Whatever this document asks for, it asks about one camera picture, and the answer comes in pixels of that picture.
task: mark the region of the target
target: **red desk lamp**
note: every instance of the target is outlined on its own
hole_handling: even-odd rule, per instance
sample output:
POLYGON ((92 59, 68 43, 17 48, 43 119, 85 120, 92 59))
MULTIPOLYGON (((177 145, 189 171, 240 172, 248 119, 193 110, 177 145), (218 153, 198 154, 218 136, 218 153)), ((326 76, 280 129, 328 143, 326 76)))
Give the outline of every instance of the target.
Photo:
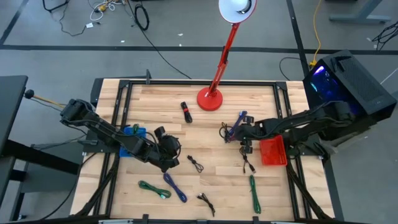
POLYGON ((229 33, 228 41, 224 46, 221 60, 218 64, 216 75, 210 85, 199 91, 197 102, 200 108, 206 111, 217 110, 223 103, 223 95, 217 86, 224 74, 228 64, 228 53, 231 49, 236 32, 241 22, 248 19, 256 8, 257 0, 219 0, 218 7, 223 18, 232 23, 232 29, 229 33))

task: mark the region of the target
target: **white lamp shade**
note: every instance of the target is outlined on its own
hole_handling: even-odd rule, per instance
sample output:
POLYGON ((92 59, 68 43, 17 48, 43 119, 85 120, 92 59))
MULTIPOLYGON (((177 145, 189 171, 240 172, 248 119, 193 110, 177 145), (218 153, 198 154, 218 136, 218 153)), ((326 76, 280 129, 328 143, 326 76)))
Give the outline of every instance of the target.
POLYGON ((239 23, 248 19, 254 12, 257 5, 257 0, 251 0, 251 7, 247 13, 241 14, 238 11, 242 11, 248 5, 249 0, 219 0, 218 8, 223 18, 230 23, 239 23))

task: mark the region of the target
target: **yellow cable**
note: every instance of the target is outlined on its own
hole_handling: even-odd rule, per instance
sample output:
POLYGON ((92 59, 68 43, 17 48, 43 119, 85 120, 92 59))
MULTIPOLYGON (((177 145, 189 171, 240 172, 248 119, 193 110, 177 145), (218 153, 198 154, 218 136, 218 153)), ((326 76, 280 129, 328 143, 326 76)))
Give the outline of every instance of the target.
POLYGON ((319 9, 319 6, 321 5, 321 2, 322 2, 322 0, 319 0, 317 8, 315 9, 315 12, 313 14, 313 30, 315 31, 315 37, 317 37, 317 40, 318 40, 318 49, 315 52, 315 54, 313 55, 313 60, 310 63, 310 66, 312 66, 312 67, 314 67, 317 64, 317 54, 318 54, 318 51, 321 49, 321 40, 319 39, 317 25, 315 23, 316 18, 317 18, 318 9, 319 9))
POLYGON ((52 100, 48 100, 48 99, 45 99, 45 98, 42 98, 42 97, 39 97, 39 96, 36 96, 36 95, 34 95, 33 98, 36 98, 36 99, 38 99, 38 100, 41 100, 41 101, 44 101, 44 102, 47 102, 47 103, 54 104, 54 105, 59 106, 59 107, 61 107, 61 108, 64 108, 64 107, 65 107, 65 106, 63 106, 63 105, 61 105, 61 104, 59 104, 59 103, 57 103, 57 102, 54 102, 54 101, 52 101, 52 100))

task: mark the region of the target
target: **gray floor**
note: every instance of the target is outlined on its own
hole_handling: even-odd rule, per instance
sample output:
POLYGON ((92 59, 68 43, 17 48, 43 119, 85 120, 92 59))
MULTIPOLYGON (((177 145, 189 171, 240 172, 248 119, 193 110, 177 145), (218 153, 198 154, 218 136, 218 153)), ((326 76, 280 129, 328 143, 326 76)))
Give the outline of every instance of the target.
MULTIPOLYGON (((0 0, 0 34, 6 29, 22 0, 0 0)), ((46 0, 48 7, 63 0, 46 0)), ((298 26, 306 49, 315 49, 312 15, 318 1, 294 0, 298 26)), ((323 1, 317 27, 323 49, 372 50, 373 38, 386 25, 366 26, 330 22, 328 15, 356 12, 364 4, 358 2, 323 1)), ((150 15, 146 32, 157 46, 221 47, 225 44, 230 25, 217 9, 215 0, 163 0, 144 2, 150 15)), ((398 19, 398 2, 384 0, 375 14, 398 19)), ((71 0, 63 20, 65 30, 81 31, 90 21, 91 9, 86 1, 71 0)), ((87 29, 83 35, 70 37, 60 31, 58 20, 62 10, 52 15, 42 9, 41 1, 30 0, 4 44, 6 45, 92 45, 150 46, 122 6, 106 11, 100 26, 87 29)), ((234 42, 236 47, 269 47, 295 49, 297 45, 285 1, 259 1, 254 15, 245 22, 234 42)), ((398 38, 385 50, 398 50, 398 38)), ((220 52, 162 52, 163 56, 192 78, 212 78, 220 52)), ((231 52, 225 79, 283 80, 279 60, 297 54, 231 52)), ((398 55, 358 55, 358 60, 380 82, 398 67, 398 55)), ((156 52, 140 51, 56 51, 0 50, 0 75, 27 75, 28 88, 37 95, 59 102, 70 98, 89 100, 93 80, 97 77, 143 75, 148 68, 154 78, 183 78, 170 68, 156 52)), ((298 60, 284 61, 285 74, 302 80, 298 60)), ((383 85, 391 93, 398 90, 398 74, 383 85)), ((336 181, 345 219, 366 223, 395 223, 398 206, 398 171, 396 135, 398 116, 383 121, 359 141, 332 157, 336 181)), ((23 100, 11 139, 24 144, 52 143, 77 137, 80 133, 59 123, 59 114, 29 100, 23 100)), ((8 219, 7 202, 11 201, 17 183, 10 183, 9 194, 0 211, 0 222, 8 219)), ((67 192, 29 194, 22 212, 29 219, 38 219, 51 212, 67 192)), ((68 215, 72 198, 53 217, 68 215)))

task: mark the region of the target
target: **wooden table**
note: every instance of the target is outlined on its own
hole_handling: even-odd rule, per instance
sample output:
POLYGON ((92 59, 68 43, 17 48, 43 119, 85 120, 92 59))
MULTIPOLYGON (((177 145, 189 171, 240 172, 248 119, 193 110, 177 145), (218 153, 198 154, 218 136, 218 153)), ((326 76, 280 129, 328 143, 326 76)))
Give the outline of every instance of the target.
MULTIPOLYGON (((99 96, 96 112, 108 122, 113 114, 118 83, 118 79, 105 79, 99 96)), ((188 202, 182 203, 179 200, 173 189, 164 182, 159 168, 124 157, 120 160, 111 218, 142 218, 146 213, 150 219, 252 220, 253 216, 259 216, 260 220, 293 220, 285 167, 263 166, 259 144, 253 142, 254 152, 248 155, 248 160, 257 170, 254 176, 262 208, 261 214, 255 214, 249 186, 251 172, 246 166, 247 172, 243 174, 239 143, 225 144, 218 134, 221 122, 233 124, 241 110, 248 111, 255 120, 277 117, 272 88, 220 86, 224 102, 219 110, 213 112, 203 111, 196 104, 197 93, 202 88, 200 85, 133 86, 127 124, 139 123, 150 132, 164 126, 168 134, 179 138, 182 145, 180 165, 170 169, 169 174, 187 195, 188 202), (187 102, 191 112, 191 124, 184 120, 180 107, 183 101, 187 102), (187 155, 193 156, 205 167, 201 174, 187 159, 187 155), (140 180, 170 190, 171 198, 164 200, 153 192, 140 189, 137 184, 140 180), (214 218, 207 204, 196 198, 201 192, 206 193, 215 206, 214 218)), ((292 113, 308 109, 302 82, 287 82, 287 88, 292 113)), ((282 94, 279 95, 282 112, 286 116, 282 94)), ((118 124, 122 110, 121 108, 119 112, 118 124)), ((71 214, 79 211, 96 190, 103 157, 103 154, 95 155, 82 168, 71 214)), ((321 160, 315 156, 303 156, 302 164, 308 191, 324 212, 333 217, 321 160)), ((300 213, 304 217, 301 194, 297 188, 296 191, 300 213)), ((104 198, 106 197, 103 197, 102 212, 105 207, 104 198)))

